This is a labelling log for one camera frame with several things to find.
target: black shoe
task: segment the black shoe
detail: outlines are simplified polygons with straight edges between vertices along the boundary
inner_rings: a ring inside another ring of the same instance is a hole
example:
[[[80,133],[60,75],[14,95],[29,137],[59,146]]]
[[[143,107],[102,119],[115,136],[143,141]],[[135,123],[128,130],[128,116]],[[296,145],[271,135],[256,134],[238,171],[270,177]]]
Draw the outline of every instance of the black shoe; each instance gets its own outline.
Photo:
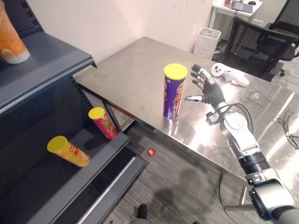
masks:
[[[146,204],[141,204],[138,208],[137,218],[146,219],[147,214],[148,214],[148,206]]]

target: red button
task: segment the red button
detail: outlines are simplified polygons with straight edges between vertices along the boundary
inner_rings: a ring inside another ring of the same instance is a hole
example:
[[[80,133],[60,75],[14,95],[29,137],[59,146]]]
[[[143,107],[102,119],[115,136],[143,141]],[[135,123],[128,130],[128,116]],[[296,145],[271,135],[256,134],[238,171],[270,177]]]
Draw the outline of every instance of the red button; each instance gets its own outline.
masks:
[[[155,154],[155,150],[154,149],[149,149],[148,150],[148,154],[150,155],[150,156],[153,156],[154,154]]]

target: vr controller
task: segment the vr controller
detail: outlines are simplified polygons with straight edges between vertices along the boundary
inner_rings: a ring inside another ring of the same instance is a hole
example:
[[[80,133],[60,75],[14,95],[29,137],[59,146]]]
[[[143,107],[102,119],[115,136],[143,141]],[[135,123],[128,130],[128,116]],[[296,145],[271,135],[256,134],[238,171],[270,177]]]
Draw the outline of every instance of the vr controller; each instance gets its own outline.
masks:
[[[212,76],[220,77],[223,76],[225,82],[235,82],[240,86],[248,86],[249,80],[244,77],[244,72],[230,68],[224,64],[216,63],[211,68]]]

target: laptop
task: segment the laptop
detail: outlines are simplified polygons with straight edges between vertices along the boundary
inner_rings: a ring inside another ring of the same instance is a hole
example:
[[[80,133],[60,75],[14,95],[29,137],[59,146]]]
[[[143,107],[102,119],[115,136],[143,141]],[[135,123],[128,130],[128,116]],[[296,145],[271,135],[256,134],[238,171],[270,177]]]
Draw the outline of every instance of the laptop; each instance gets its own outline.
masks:
[[[232,9],[236,11],[241,11],[245,13],[252,13],[253,12],[253,6],[249,4],[245,4],[240,1],[233,0]]]

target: floor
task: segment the floor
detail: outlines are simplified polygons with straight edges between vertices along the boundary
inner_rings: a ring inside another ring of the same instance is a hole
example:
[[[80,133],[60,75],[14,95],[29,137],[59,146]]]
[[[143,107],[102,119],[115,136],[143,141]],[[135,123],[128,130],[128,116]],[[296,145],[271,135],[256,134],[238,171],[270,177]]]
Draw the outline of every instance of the floor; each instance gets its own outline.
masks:
[[[299,57],[285,62],[284,77],[273,84],[299,92]],[[156,153],[129,191],[114,207],[103,224],[126,224],[136,215],[140,204],[148,205],[151,224],[264,224],[255,211],[228,211],[219,200],[221,172],[204,162],[182,156],[180,150],[161,140],[152,131],[135,124],[127,135],[143,148]],[[238,204],[242,187],[227,175],[221,182],[223,204]]]
[[[290,62],[283,62],[285,76],[275,76],[272,83],[283,86],[287,89],[299,92],[299,57],[294,58]]]

